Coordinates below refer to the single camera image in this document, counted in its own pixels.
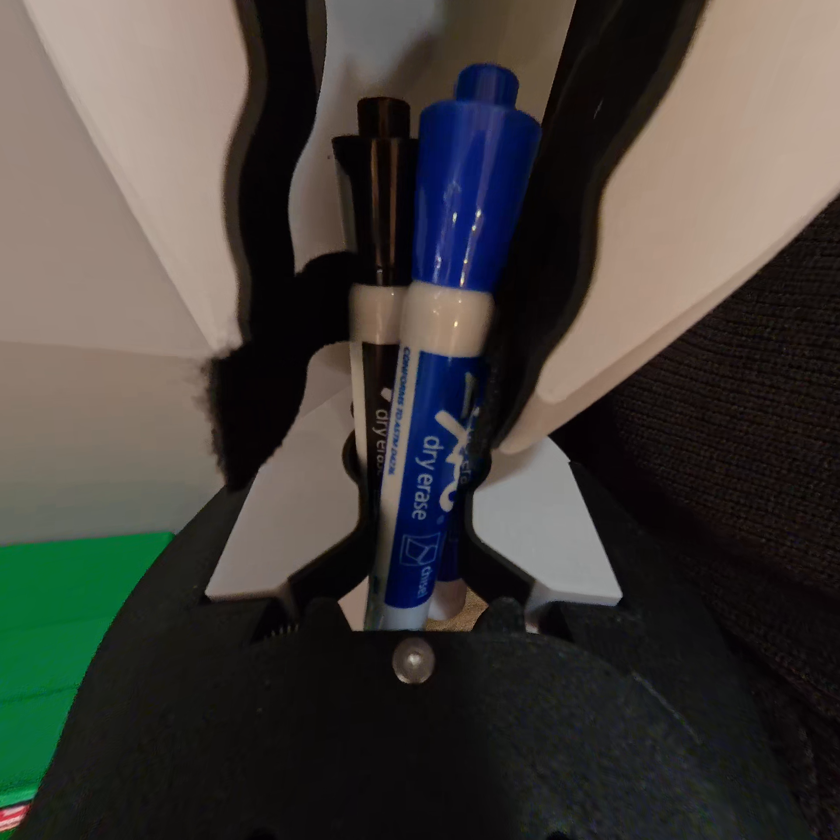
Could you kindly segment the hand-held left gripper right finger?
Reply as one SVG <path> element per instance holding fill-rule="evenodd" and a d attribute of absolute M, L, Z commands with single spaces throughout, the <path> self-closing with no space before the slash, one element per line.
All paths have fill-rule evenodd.
<path fill-rule="evenodd" d="M 621 601 L 571 462 L 550 438 L 494 452 L 465 500 L 463 578 L 485 602 L 509 597 L 526 624 L 539 624 L 554 603 Z"/>

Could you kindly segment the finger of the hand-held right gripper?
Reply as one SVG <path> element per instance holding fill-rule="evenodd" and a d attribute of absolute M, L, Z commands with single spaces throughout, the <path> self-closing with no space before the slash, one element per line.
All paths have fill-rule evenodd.
<path fill-rule="evenodd" d="M 238 178 L 257 101 L 250 2 L 24 2 L 45 52 L 209 352 L 250 282 Z"/>
<path fill-rule="evenodd" d="M 500 443 L 515 455 L 730 296 L 839 189 L 839 2 L 709 2 L 606 181 L 594 278 Z"/>

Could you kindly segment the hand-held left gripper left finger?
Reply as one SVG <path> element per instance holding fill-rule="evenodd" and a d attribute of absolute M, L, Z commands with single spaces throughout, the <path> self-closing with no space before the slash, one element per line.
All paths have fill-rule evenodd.
<path fill-rule="evenodd" d="M 292 426 L 248 490 L 207 587 L 212 601 L 276 595 L 293 572 L 348 537 L 361 514 L 351 394 Z"/>

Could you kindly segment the blue dry-erase marker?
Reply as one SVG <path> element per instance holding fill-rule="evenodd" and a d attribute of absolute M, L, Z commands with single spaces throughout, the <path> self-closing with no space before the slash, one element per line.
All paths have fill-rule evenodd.
<path fill-rule="evenodd" d="M 413 280 L 403 306 L 364 627 L 421 629 L 482 390 L 481 356 L 539 123 L 457 98 L 419 121 Z"/>
<path fill-rule="evenodd" d="M 454 88 L 454 100 L 515 107 L 518 79 L 505 68 L 491 64 L 474 64 L 462 69 Z M 447 622 L 460 614 L 466 605 L 467 583 L 460 569 L 459 543 L 465 532 L 465 493 L 460 492 L 444 542 L 437 580 L 429 603 L 428 618 Z"/>

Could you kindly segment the green plastic bin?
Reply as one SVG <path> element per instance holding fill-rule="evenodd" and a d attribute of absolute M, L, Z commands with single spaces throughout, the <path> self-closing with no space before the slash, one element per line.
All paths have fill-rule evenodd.
<path fill-rule="evenodd" d="M 30 801 L 112 620 L 169 532 L 1 549 L 2 808 Z"/>

